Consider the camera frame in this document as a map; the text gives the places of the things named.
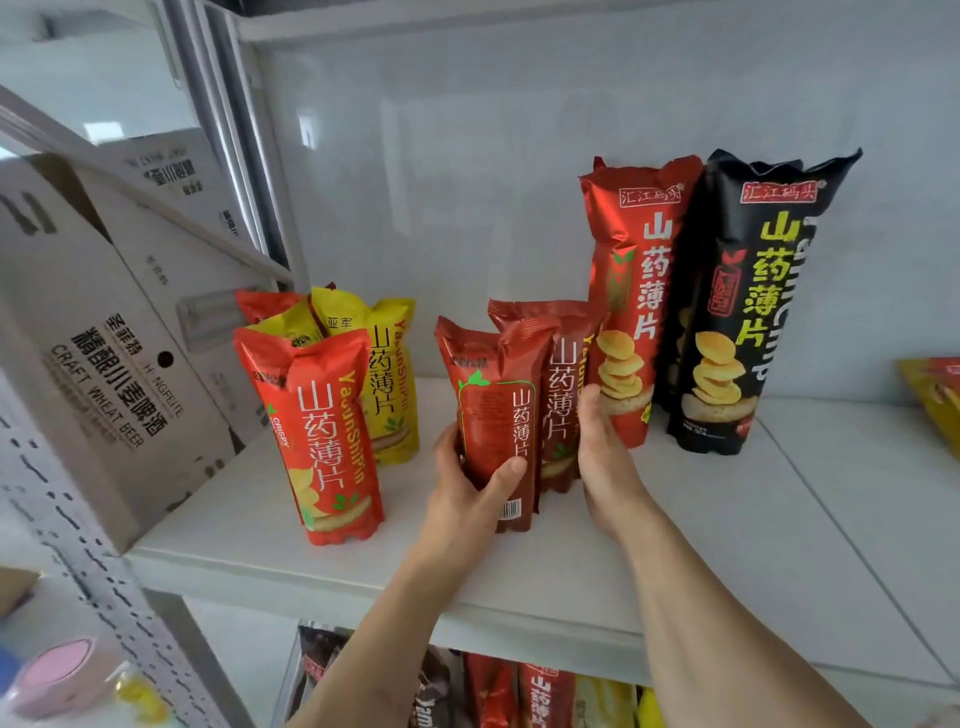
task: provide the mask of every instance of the hand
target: hand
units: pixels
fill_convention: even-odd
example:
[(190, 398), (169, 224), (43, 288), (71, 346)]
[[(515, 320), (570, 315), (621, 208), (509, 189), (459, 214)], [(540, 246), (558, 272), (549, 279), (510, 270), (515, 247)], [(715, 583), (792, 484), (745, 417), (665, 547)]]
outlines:
[(620, 544), (636, 528), (637, 509), (653, 505), (634, 459), (610, 424), (600, 403), (600, 387), (580, 395), (580, 474), (593, 522)]
[(527, 469), (522, 457), (512, 457), (477, 491), (460, 468), (456, 451), (457, 425), (448, 426), (434, 447), (437, 487), (426, 506), (426, 518), (411, 558), (428, 564), (452, 590), (460, 588), (493, 541), (500, 509)]

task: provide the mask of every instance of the snack bag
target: snack bag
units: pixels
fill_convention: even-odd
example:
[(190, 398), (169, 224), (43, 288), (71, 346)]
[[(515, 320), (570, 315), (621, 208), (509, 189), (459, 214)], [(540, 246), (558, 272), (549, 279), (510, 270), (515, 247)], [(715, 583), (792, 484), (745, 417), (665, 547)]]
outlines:
[(503, 662), (489, 694), (480, 707), (480, 728), (517, 728), (514, 665)]
[(370, 334), (370, 376), (364, 384), (364, 417), (376, 462), (405, 463), (420, 449), (417, 387), (403, 337), (414, 321), (413, 299), (382, 299), (369, 308), (347, 291), (314, 288), (313, 309), (332, 336), (359, 328)]
[(247, 329), (287, 339), (297, 349), (316, 344), (324, 338), (306, 298), (300, 299), (281, 313), (251, 324)]
[(573, 728), (634, 728), (635, 710), (633, 685), (577, 675)]
[(589, 299), (611, 312), (587, 381), (600, 384), (613, 429), (628, 448), (647, 436), (673, 242), (703, 166), (694, 156), (661, 169), (608, 167), (597, 157), (593, 172), (580, 178), (595, 240)]
[(295, 291), (249, 291), (239, 288), (236, 291), (237, 305), (248, 324), (259, 324), (264, 319), (276, 316), (290, 308), (294, 303), (306, 299)]
[(669, 425), (681, 448), (740, 452), (819, 217), (862, 154), (807, 170), (726, 154), (711, 163), (717, 228)]
[(901, 359), (897, 366), (960, 460), (960, 356)]
[(520, 664), (520, 715), (523, 728), (570, 728), (576, 675)]
[(450, 668), (437, 648), (428, 646), (420, 668), (420, 687), (414, 697), (409, 728), (455, 728)]
[(352, 331), (298, 348), (257, 330), (271, 321), (237, 329), (233, 343), (267, 407), (307, 538), (316, 546), (369, 538), (383, 522), (360, 406), (370, 337)]
[(636, 707), (636, 725), (637, 728), (666, 728), (653, 688), (643, 689), (640, 704)]
[[(488, 695), (493, 690), (493, 683), (504, 667), (505, 662), (498, 657), (478, 655), (473, 652), (464, 653), (464, 677), (467, 688), (467, 708), (474, 723), (480, 722), (480, 713)], [(514, 664), (507, 663), (511, 674)]]
[(491, 299), (487, 313), (500, 331), (516, 321), (536, 316), (556, 316), (560, 321), (540, 382), (543, 432), (538, 492), (567, 493), (577, 471), (580, 444), (577, 402), (587, 374), (587, 354), (606, 318), (606, 307), (586, 301), (508, 303)]
[(503, 504), (496, 532), (529, 531), (540, 462), (540, 374), (560, 322), (524, 319), (500, 334), (460, 328), (441, 316), (434, 335), (457, 392), (464, 474), (477, 490), (515, 455), (527, 470)]

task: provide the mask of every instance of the finger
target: finger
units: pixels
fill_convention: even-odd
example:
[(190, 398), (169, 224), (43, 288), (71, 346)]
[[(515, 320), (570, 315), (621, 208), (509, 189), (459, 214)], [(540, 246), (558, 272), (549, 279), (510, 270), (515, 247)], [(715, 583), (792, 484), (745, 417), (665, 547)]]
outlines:
[(460, 468), (460, 455), (457, 454), (457, 424), (450, 423), (440, 433), (433, 447), (433, 457), (437, 464), (437, 476), (446, 482), (451, 477), (463, 477)]
[(495, 520), (499, 518), (500, 509), (526, 472), (527, 461), (522, 457), (512, 457), (493, 471), (487, 487), (480, 492), (480, 508), (483, 512), (493, 515)]
[(580, 438), (588, 444), (599, 445), (613, 435), (610, 418), (600, 403), (600, 386), (588, 384), (580, 393), (577, 416), (580, 418)]

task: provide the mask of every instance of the white wall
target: white wall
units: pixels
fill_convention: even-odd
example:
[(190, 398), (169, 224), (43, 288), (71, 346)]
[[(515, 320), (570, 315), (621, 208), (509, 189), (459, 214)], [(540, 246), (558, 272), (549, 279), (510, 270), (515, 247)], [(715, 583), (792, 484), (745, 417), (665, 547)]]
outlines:
[(960, 351), (958, 27), (947, 1), (717, 0), (261, 58), (312, 281), (417, 296), (421, 374), (443, 372), (439, 313), (488, 328), (488, 296), (586, 295), (594, 155), (813, 164), (862, 145), (767, 391), (894, 400), (893, 359)]
[(91, 122), (124, 137), (197, 126), (152, 28), (0, 44), (0, 85), (84, 138)]

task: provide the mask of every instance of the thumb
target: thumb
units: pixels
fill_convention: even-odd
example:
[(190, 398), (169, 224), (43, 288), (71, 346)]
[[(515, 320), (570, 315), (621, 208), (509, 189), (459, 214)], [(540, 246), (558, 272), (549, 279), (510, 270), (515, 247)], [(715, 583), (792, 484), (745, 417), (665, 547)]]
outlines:
[(610, 418), (600, 403), (600, 386), (588, 384), (580, 393), (577, 416), (580, 418), (580, 439), (588, 445), (601, 445), (613, 435)]
[(512, 457), (497, 468), (487, 487), (480, 492), (480, 508), (483, 512), (493, 514), (494, 519), (499, 518), (500, 509), (526, 472), (527, 461), (522, 457)]

